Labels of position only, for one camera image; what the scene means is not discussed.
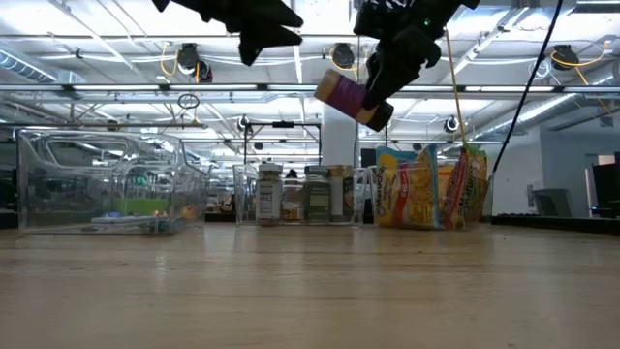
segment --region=wooden tabletop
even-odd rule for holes
[[[618,348],[620,238],[0,231],[0,348]]]

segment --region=jar lid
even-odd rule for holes
[[[282,173],[282,165],[277,164],[260,164],[259,165],[260,172],[277,172]]]
[[[303,169],[303,172],[306,175],[324,175],[324,176],[327,176],[329,174],[329,169],[327,168],[327,166],[312,165],[312,166],[306,166]]]

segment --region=black cable hanging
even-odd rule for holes
[[[527,81],[527,84],[525,85],[525,90],[523,91],[523,94],[521,95],[521,100],[519,101],[519,104],[516,107],[516,113],[514,114],[514,119],[512,120],[511,128],[508,131],[508,134],[506,135],[506,139],[504,140],[504,143],[502,144],[502,149],[500,150],[500,153],[497,155],[497,159],[495,160],[495,165],[493,165],[493,173],[491,176],[494,176],[495,173],[497,172],[497,168],[500,164],[500,160],[502,160],[502,155],[504,155],[504,150],[506,150],[506,146],[508,145],[508,142],[512,136],[512,131],[514,131],[514,126],[516,125],[516,121],[519,118],[519,115],[521,114],[521,109],[523,109],[523,105],[525,104],[527,93],[530,91],[530,86],[532,86],[532,82],[534,82],[534,78],[536,77],[536,72],[539,70],[541,63],[543,63],[544,61],[544,52],[546,51],[546,47],[549,44],[551,35],[553,34],[555,23],[557,22],[558,17],[560,16],[560,11],[562,10],[563,3],[564,3],[564,0],[558,0],[558,4],[555,8],[555,13],[553,14],[553,18],[551,19],[551,24],[549,25],[549,29],[546,32],[546,37],[544,38],[544,41],[542,42],[541,53],[539,53],[539,57],[536,60],[536,64],[534,65],[534,69],[532,70],[532,74],[530,75],[530,79]]]

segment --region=white label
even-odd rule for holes
[[[333,178],[331,181],[331,214],[342,215],[343,213],[343,185],[342,178]]]
[[[259,181],[259,204],[256,207],[259,219],[280,218],[280,202],[282,201],[282,184],[280,182]]]

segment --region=white column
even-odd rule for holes
[[[339,110],[324,105],[322,165],[352,165],[359,163],[357,123]]]

